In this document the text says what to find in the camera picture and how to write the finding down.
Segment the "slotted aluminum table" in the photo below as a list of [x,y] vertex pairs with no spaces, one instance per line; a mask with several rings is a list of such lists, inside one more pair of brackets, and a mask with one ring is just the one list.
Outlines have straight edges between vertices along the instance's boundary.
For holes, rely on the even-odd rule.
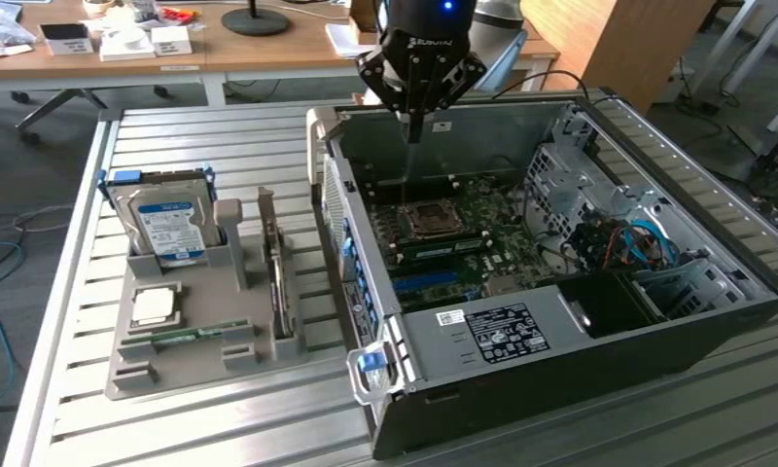
[[[336,103],[133,110],[98,124],[5,465],[778,465],[778,315],[685,374],[392,462],[370,460],[306,182],[306,110]],[[621,103],[600,108],[778,272],[774,229]],[[638,177],[605,144],[601,157],[618,176]],[[218,197],[244,202],[245,234],[260,227],[257,187],[274,190],[297,249],[310,362],[112,402],[102,388],[126,237],[94,189],[96,173],[204,162],[218,174]]]

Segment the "chair wheel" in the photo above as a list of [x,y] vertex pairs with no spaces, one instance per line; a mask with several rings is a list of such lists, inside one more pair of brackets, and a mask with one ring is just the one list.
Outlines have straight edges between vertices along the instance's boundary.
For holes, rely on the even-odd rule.
[[30,146],[36,146],[40,144],[40,135],[37,133],[29,133],[24,131],[21,133],[21,141]]
[[153,94],[156,94],[161,99],[170,97],[170,92],[164,86],[153,86]]
[[12,91],[12,100],[18,104],[28,104],[30,102],[30,98],[25,92]]

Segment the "motherboard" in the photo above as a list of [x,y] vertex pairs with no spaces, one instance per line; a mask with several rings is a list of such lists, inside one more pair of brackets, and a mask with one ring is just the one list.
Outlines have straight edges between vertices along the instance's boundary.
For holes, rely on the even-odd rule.
[[418,187],[438,198],[380,202],[398,198],[370,191],[369,221],[404,311],[530,289],[560,272],[513,207],[513,188],[481,176],[450,180],[448,193]]

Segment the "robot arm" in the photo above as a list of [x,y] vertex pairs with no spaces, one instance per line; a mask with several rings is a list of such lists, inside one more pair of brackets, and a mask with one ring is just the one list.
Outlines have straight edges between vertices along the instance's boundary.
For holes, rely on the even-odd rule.
[[[521,48],[526,33],[517,0],[389,0],[380,43],[357,59],[365,84],[404,124],[409,143],[420,140],[424,119],[446,109],[488,76],[502,74],[502,55]],[[472,51],[470,37],[484,53]],[[510,69],[513,60],[506,59]]]

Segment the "blue hard drive label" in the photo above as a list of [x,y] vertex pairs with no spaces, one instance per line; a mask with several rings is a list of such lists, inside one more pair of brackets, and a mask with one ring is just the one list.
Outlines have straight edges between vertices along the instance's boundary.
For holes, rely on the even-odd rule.
[[468,314],[465,320],[488,363],[550,349],[525,304]]
[[196,215],[192,202],[162,202],[138,206],[144,234],[153,251],[165,260],[201,257],[205,241],[198,226],[190,223]]

